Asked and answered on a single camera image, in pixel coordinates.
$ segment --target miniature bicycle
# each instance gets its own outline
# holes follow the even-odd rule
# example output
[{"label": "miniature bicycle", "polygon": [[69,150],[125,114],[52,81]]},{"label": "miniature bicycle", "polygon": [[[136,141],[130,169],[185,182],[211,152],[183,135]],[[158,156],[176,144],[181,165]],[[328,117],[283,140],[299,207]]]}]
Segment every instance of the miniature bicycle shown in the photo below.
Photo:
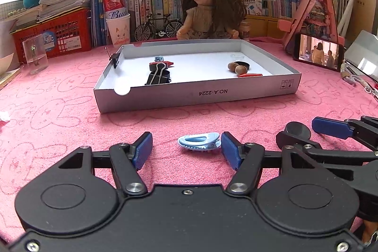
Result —
[{"label": "miniature bicycle", "polygon": [[[173,38],[176,36],[177,31],[183,25],[179,19],[169,19],[170,14],[164,14],[163,18],[153,18],[153,14],[146,15],[147,21],[142,25],[139,25],[135,32],[135,40],[136,41],[146,41],[150,39],[153,35],[159,36],[160,38],[167,36],[168,38]],[[163,30],[159,30],[156,26],[151,23],[151,21],[164,21]]]}]

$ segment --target basket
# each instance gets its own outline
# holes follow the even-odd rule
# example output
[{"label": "basket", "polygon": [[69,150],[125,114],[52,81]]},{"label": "basket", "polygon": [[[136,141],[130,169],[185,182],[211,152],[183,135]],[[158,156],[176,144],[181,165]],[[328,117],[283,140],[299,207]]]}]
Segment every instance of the basket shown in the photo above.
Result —
[{"label": "basket", "polygon": [[26,63],[22,42],[46,31],[56,38],[46,50],[47,58],[92,49],[90,10],[84,8],[12,33],[19,62]]}]

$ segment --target glass cup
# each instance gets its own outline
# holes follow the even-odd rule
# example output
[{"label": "glass cup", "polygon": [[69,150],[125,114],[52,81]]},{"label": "glass cup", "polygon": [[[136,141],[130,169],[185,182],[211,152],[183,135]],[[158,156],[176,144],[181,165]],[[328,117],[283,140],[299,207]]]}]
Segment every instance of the glass cup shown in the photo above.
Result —
[{"label": "glass cup", "polygon": [[48,67],[48,60],[43,43],[43,35],[39,34],[22,42],[26,62],[30,74],[36,74]]}]

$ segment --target paper cup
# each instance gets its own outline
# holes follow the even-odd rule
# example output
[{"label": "paper cup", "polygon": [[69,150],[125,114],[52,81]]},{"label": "paper cup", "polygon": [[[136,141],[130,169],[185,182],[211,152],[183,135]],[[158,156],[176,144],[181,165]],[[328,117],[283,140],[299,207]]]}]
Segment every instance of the paper cup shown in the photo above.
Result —
[{"label": "paper cup", "polygon": [[130,44],[130,14],[116,19],[107,19],[106,24],[115,48]]}]

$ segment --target beer can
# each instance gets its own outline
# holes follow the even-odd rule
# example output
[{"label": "beer can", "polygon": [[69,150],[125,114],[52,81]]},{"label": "beer can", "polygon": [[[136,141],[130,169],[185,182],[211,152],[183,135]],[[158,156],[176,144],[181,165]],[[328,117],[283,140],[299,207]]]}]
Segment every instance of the beer can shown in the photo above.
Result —
[{"label": "beer can", "polygon": [[124,17],[126,12],[125,0],[103,0],[103,10],[106,19]]}]

